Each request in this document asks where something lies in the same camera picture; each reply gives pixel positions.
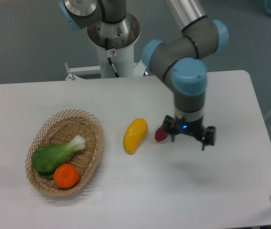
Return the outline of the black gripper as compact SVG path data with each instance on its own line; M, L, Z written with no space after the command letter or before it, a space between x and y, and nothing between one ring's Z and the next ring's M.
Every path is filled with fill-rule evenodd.
M163 133L166 136L171 137L171 141L175 141L175 136L179 134L189 135L196 140L202 142L202 150L205 150L206 146L214 146L216 141L216 127L208 126L203 127L203 116L195 121L187 122L185 118L175 119L169 115L166 115L162 124Z

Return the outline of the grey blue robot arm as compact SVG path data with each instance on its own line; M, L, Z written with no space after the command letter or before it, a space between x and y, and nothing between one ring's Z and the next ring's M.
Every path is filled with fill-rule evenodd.
M169 0L167 5L181 31L172 43L152 40L141 61L174 94L175 116L166 116L157 134L174 139L189 135L202 146L215 144L216 129L204 127L207 69L202 59L224 48L226 25L210 20L197 0ZM62 0L59 7L70 27L87 29L98 53L102 78L135 75L134 44L140 35L138 20L126 10L124 0Z

